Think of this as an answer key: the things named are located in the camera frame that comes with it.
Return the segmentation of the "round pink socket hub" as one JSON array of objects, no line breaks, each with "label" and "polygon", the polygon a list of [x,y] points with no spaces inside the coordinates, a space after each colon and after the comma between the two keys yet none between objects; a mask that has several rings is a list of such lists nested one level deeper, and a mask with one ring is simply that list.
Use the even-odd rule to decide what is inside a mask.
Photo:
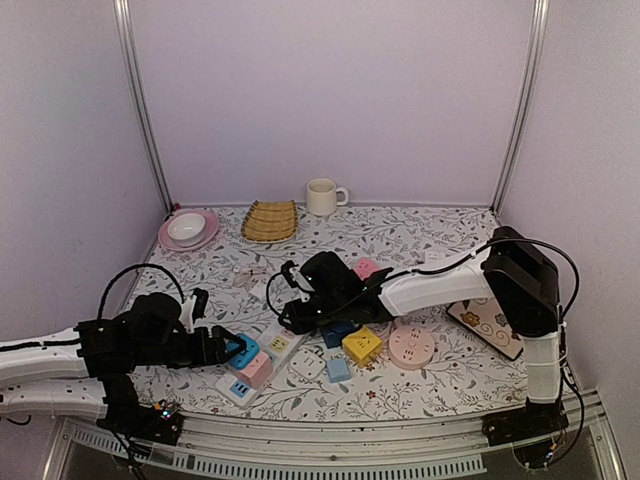
[{"label": "round pink socket hub", "polygon": [[403,325],[390,334],[389,358],[401,369],[421,369],[432,360],[434,353],[434,338],[424,327]]}]

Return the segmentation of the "aluminium front rail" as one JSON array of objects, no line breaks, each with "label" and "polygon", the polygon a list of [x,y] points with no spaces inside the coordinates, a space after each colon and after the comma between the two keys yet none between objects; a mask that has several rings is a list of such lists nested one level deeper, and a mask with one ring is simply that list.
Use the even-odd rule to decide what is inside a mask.
[{"label": "aluminium front rail", "polygon": [[149,479],[626,479],[594,390],[564,399],[563,435],[493,444],[484,413],[301,422],[188,414],[175,446],[147,443]]}]

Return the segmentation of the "white power strip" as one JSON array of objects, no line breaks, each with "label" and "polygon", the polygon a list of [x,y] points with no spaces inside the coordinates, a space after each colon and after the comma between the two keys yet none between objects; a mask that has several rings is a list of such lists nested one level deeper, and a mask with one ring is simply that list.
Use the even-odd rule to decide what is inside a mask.
[{"label": "white power strip", "polygon": [[256,340],[259,352],[253,360],[241,370],[229,367],[215,389],[240,409],[249,408],[308,337],[270,325]]}]

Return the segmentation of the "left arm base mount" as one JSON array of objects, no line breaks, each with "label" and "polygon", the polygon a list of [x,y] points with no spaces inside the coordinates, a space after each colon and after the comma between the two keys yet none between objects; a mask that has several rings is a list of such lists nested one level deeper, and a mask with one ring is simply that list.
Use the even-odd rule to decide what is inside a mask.
[{"label": "left arm base mount", "polygon": [[99,428],[126,439],[139,439],[176,446],[184,423],[180,406],[160,400],[142,405],[128,375],[99,377],[104,388],[106,413],[96,420]]}]

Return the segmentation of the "pink power strip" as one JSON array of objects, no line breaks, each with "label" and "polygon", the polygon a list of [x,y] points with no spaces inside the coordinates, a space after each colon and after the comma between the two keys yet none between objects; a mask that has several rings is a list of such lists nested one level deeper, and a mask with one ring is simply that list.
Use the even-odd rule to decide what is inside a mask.
[{"label": "pink power strip", "polygon": [[380,267],[369,258],[360,258],[353,267],[354,272],[361,280],[368,279],[379,269]]}]

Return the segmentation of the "floral square tray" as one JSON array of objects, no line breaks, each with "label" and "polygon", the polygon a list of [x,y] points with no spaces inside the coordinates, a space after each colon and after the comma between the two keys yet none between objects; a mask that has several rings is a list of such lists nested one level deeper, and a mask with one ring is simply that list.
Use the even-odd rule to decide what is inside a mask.
[{"label": "floral square tray", "polygon": [[446,308],[446,313],[505,358],[515,361],[523,353],[523,341],[494,298],[455,302]]}]

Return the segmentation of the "white plug adapter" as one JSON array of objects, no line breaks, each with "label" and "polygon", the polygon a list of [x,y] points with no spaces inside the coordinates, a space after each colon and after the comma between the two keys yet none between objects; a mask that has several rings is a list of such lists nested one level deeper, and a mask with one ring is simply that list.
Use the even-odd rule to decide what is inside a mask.
[{"label": "white plug adapter", "polygon": [[316,379],[326,368],[326,362],[308,349],[298,350],[290,360],[291,369],[307,380]]}]

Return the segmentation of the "light blue plug adapter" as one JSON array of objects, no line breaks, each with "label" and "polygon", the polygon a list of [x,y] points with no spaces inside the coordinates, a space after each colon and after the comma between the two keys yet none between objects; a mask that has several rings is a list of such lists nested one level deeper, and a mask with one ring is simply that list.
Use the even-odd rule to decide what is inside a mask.
[{"label": "light blue plug adapter", "polygon": [[330,383],[341,383],[351,379],[348,362],[344,358],[330,359],[326,362]]}]

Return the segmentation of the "white bowl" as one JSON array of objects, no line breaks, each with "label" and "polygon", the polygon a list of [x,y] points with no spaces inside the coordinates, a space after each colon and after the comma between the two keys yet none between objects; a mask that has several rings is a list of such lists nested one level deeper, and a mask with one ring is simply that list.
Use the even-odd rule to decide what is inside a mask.
[{"label": "white bowl", "polygon": [[198,213],[186,213],[176,216],[168,225],[169,238],[181,247],[199,243],[204,235],[206,219]]}]

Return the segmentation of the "right aluminium corner post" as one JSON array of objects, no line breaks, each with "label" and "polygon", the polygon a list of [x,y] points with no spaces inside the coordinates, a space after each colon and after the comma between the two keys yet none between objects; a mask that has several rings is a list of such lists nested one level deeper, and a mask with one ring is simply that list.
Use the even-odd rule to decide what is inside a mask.
[{"label": "right aluminium corner post", "polygon": [[535,0],[533,2],[532,21],[518,101],[516,103],[516,110],[498,182],[490,205],[491,211],[496,216],[500,215],[500,212],[505,205],[509,186],[515,172],[519,151],[524,138],[529,110],[534,96],[539,64],[544,49],[549,4],[550,2],[548,0]]}]

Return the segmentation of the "pink cube adapter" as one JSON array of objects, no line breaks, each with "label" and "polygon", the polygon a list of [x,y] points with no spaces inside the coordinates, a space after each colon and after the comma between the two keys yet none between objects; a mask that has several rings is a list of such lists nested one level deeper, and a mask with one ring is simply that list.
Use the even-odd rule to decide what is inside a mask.
[{"label": "pink cube adapter", "polygon": [[271,358],[264,351],[260,351],[256,357],[242,370],[234,370],[235,376],[253,389],[259,389],[273,371]]}]

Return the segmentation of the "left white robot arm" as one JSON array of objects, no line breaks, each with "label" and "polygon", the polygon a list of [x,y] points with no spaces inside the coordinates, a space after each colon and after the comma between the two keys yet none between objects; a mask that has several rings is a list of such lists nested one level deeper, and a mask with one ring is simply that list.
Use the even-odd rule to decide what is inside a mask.
[{"label": "left white robot arm", "polygon": [[137,297],[112,319],[98,317],[49,336],[1,345],[1,385],[93,379],[104,389],[111,419],[128,434],[148,426],[130,374],[141,366],[169,369],[225,364],[247,347],[227,329],[195,327],[208,293],[178,301],[163,294]]}]

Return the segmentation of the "cyan cube adapter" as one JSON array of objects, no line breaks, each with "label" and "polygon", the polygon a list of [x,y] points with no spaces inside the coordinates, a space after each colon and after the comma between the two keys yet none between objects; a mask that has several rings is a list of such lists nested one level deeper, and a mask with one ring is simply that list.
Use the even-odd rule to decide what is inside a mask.
[{"label": "cyan cube adapter", "polygon": [[244,369],[260,352],[258,343],[245,333],[239,333],[238,337],[245,341],[246,348],[234,355],[228,362],[230,367],[236,370]]}]

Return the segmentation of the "dark blue cube adapter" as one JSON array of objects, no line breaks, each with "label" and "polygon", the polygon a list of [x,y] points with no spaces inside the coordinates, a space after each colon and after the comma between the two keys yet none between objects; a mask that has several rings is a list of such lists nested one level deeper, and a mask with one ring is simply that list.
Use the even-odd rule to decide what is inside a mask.
[{"label": "dark blue cube adapter", "polygon": [[355,328],[353,326],[323,326],[320,328],[324,344],[328,349],[340,347],[342,340],[354,331]]}]

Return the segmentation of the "yellow cube adapter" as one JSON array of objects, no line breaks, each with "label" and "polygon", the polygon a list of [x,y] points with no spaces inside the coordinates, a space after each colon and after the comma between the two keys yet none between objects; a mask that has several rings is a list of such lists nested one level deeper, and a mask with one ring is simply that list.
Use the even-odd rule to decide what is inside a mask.
[{"label": "yellow cube adapter", "polygon": [[342,339],[342,347],[358,367],[364,368],[378,356],[383,342],[371,329],[362,326]]}]

